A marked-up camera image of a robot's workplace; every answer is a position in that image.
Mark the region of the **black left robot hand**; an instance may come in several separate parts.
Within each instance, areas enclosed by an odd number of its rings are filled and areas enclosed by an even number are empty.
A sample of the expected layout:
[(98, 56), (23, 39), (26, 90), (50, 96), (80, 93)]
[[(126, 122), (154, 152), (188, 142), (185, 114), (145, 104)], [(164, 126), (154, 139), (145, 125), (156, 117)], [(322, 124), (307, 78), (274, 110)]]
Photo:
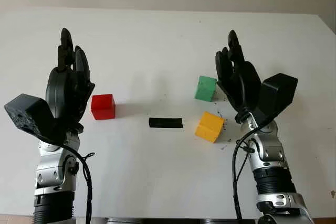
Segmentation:
[(79, 123), (94, 90), (85, 52), (74, 46), (70, 31), (61, 30), (58, 46), (58, 64), (50, 72), (46, 88), (46, 101), (57, 120), (66, 131), (83, 132)]

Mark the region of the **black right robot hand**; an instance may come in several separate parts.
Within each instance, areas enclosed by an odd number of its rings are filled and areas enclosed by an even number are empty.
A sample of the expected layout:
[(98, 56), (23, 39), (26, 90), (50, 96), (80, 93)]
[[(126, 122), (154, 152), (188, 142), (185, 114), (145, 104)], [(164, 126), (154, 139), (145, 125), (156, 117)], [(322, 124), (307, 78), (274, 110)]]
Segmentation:
[(232, 107), (240, 114), (255, 109), (261, 80), (253, 64), (244, 58), (237, 34), (228, 34), (228, 47), (215, 55), (217, 84), (226, 94)]

